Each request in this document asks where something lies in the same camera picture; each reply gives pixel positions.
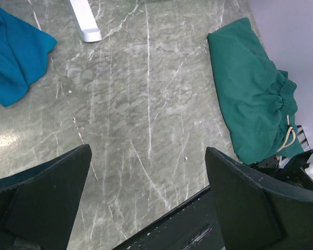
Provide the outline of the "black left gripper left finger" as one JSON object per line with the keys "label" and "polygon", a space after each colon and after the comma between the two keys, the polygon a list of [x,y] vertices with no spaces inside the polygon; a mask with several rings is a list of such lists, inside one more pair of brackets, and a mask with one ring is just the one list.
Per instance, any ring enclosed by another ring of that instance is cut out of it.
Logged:
{"label": "black left gripper left finger", "polygon": [[22,238],[66,249],[91,163],[80,145],[55,159],[0,179],[0,249]]}

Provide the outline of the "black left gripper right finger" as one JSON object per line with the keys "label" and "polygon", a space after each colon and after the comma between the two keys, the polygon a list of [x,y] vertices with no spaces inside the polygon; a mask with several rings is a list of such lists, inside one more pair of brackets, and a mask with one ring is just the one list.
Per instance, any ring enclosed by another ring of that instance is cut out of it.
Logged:
{"label": "black left gripper right finger", "polygon": [[313,249],[313,191],[213,147],[206,149],[205,161],[226,249]]}

